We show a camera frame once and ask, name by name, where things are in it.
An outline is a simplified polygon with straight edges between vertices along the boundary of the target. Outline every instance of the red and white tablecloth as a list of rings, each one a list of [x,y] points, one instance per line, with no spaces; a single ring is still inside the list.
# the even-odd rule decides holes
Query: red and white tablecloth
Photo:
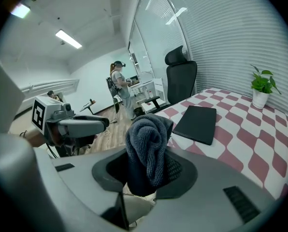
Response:
[[[190,105],[216,108],[212,145],[173,133],[168,145],[221,160],[277,199],[288,191],[288,116],[268,106],[257,109],[251,101],[237,93],[210,88],[157,115],[171,119],[176,126]]]

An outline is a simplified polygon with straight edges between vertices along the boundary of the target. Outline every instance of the white cable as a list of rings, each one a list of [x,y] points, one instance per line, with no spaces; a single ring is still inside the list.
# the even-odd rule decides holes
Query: white cable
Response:
[[[107,140],[107,143],[106,143],[106,150],[107,150],[107,144],[108,144],[108,142],[109,142],[109,140],[110,140],[110,137],[111,137],[111,134],[110,134],[110,131],[109,130],[105,130],[105,132],[104,132],[104,136],[107,136],[107,135],[109,135],[109,139]]]

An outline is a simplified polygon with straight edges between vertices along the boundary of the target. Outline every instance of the ponytail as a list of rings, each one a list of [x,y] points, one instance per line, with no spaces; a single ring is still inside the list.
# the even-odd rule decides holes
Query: ponytail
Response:
[[[114,69],[115,69],[115,65],[114,64],[110,64],[110,73],[109,73],[109,75],[111,75],[111,73],[113,72]]]

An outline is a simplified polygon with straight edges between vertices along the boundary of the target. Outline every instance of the blue cloth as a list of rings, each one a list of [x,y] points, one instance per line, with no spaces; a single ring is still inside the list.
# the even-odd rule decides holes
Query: blue cloth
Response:
[[[150,195],[163,185],[165,150],[172,129],[173,121],[147,114],[137,117],[127,131],[127,182],[134,195]]]

